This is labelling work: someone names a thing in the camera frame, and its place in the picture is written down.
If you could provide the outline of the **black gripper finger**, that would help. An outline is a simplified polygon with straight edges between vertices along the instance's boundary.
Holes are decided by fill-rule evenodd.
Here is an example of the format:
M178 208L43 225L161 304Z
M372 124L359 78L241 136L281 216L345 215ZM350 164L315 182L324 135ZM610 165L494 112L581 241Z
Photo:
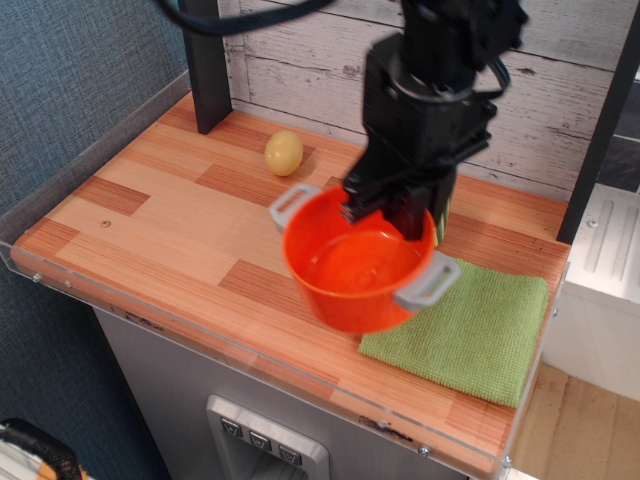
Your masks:
M342 216L351 224L359 222L384 207L387 194L378 190L354 190L343 188L347 195L341 204Z
M424 232L425 212L432 203L433 188L410 185L391 194L387 220L405 240L420 240Z

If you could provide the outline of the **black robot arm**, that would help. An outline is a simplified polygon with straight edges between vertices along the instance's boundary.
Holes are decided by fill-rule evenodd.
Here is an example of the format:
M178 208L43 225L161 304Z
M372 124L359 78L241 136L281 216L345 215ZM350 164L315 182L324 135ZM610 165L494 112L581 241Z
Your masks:
M343 180L345 218L380 213L405 239L433 233L460 163L486 149L495 99L510 84L504 53L521 45L517 1L404 1L404 29L366 58L368 143Z

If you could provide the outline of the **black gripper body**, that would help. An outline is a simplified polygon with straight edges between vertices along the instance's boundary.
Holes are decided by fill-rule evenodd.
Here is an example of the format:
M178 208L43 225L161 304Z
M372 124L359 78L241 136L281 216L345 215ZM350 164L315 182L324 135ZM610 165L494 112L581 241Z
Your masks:
M485 149L495 91L456 48L396 33L366 58L362 122L368 144L343 181L352 198L448 193L459 163Z

